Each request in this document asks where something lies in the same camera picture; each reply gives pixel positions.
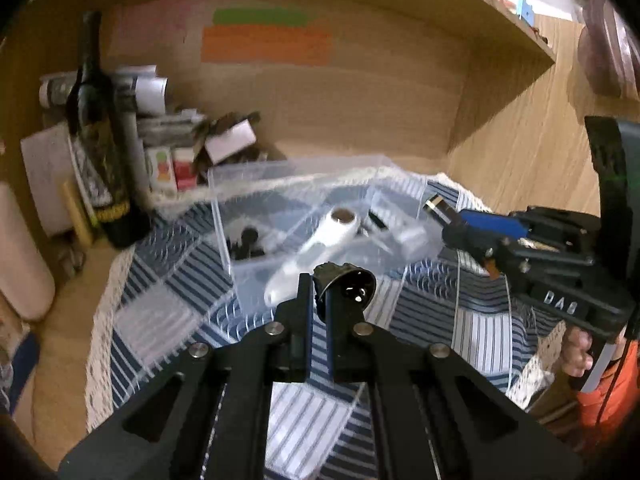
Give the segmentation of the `person's right hand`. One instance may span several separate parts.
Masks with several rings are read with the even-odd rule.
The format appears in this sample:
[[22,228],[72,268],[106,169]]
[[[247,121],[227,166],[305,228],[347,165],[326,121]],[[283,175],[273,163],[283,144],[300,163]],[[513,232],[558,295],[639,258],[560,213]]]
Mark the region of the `person's right hand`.
[[577,326],[568,326],[562,341],[561,367],[570,376],[579,378],[591,370],[593,357],[589,350],[592,345],[590,333]]

